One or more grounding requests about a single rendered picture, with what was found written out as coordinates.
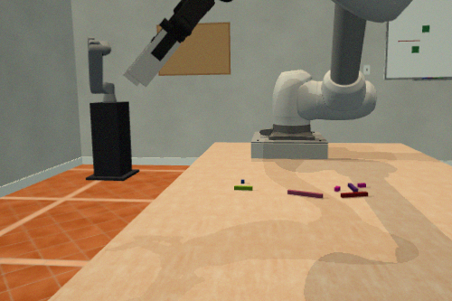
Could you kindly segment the purple rod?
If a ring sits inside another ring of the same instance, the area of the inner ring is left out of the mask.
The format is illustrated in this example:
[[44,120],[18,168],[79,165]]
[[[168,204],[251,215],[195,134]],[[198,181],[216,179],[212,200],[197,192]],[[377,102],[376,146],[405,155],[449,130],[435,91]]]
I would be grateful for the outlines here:
[[356,188],[352,183],[348,184],[348,187],[353,191],[353,192],[358,192],[358,188]]

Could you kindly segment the pink rod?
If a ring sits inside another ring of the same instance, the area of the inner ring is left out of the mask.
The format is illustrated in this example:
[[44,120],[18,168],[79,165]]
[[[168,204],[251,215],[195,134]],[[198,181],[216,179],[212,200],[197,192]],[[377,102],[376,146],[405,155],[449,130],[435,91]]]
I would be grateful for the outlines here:
[[314,197],[323,199],[322,193],[311,193],[311,192],[303,192],[303,191],[295,191],[295,190],[287,190],[287,194],[306,196],[306,197]]

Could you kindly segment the red rod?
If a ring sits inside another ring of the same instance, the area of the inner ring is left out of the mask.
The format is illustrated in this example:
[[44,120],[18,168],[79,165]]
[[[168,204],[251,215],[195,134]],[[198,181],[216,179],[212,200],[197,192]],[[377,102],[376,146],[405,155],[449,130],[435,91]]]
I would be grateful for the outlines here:
[[351,197],[364,197],[368,196],[367,192],[356,192],[356,193],[341,193],[342,198],[351,198]]

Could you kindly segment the lime green rod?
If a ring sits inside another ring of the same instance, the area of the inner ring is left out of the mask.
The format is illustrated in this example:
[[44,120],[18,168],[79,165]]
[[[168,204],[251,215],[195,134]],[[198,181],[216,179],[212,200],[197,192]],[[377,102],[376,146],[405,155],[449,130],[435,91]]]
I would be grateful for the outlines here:
[[252,191],[253,186],[234,185],[234,190]]

